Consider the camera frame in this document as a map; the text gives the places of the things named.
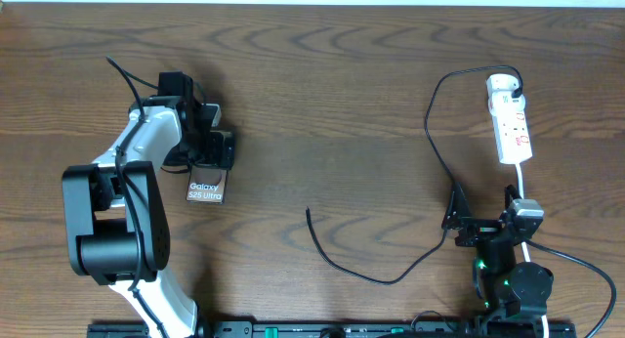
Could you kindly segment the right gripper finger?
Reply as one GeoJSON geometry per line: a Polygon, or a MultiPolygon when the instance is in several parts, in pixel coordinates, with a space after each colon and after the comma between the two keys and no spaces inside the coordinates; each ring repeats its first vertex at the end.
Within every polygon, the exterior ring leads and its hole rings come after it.
{"type": "Polygon", "coordinates": [[[442,219],[441,227],[444,230],[460,230],[464,228],[466,220],[472,217],[468,200],[458,182],[451,185],[448,206],[442,219]]]}
{"type": "Polygon", "coordinates": [[[521,199],[521,195],[518,189],[514,185],[507,185],[505,187],[505,208],[509,209],[514,200],[521,199]]]}

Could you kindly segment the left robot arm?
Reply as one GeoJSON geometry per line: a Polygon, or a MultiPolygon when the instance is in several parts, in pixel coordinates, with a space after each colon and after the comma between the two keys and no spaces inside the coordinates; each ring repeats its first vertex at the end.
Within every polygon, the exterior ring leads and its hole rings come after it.
{"type": "Polygon", "coordinates": [[[128,124],[92,162],[62,174],[69,263],[123,296],[148,337],[210,337],[213,329],[168,269],[170,230],[156,174],[162,167],[193,174],[214,169],[217,182],[192,184],[220,202],[234,162],[235,139],[220,131],[221,108],[194,95],[181,71],[160,73],[155,94],[136,97],[128,124]]]}

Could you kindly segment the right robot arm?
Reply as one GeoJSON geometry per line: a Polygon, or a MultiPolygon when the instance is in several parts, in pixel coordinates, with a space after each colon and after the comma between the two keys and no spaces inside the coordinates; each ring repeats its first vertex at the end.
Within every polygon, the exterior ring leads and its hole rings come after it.
{"type": "Polygon", "coordinates": [[[487,305],[474,320],[475,330],[486,335],[496,325],[524,325],[536,329],[547,313],[553,273],[531,261],[518,261],[515,247],[531,238],[544,219],[544,210],[534,199],[505,188],[505,209],[497,219],[476,218],[468,207],[459,183],[451,187],[449,205],[441,227],[455,230],[455,244],[474,247],[474,287],[487,305]]]}

